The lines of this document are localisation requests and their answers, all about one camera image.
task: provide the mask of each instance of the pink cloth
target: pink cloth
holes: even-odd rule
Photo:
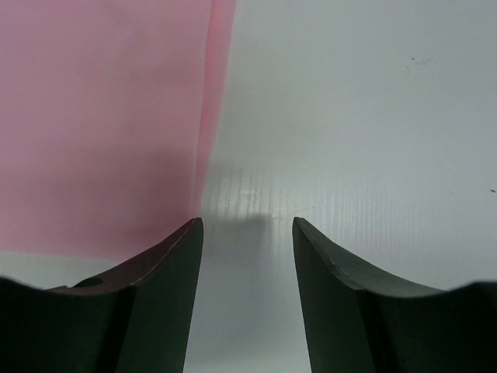
[[[235,0],[3,0],[0,249],[125,260],[197,215]]]

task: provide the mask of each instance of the folded pink cloth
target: folded pink cloth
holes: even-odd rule
[[[198,214],[235,0],[3,0],[0,249],[125,260]]]

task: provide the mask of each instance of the pink towel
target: pink towel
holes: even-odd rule
[[[198,214],[235,0],[3,0],[0,249],[125,260]]]

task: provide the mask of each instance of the pink fabric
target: pink fabric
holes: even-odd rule
[[[197,215],[235,0],[3,0],[0,249],[124,260]]]

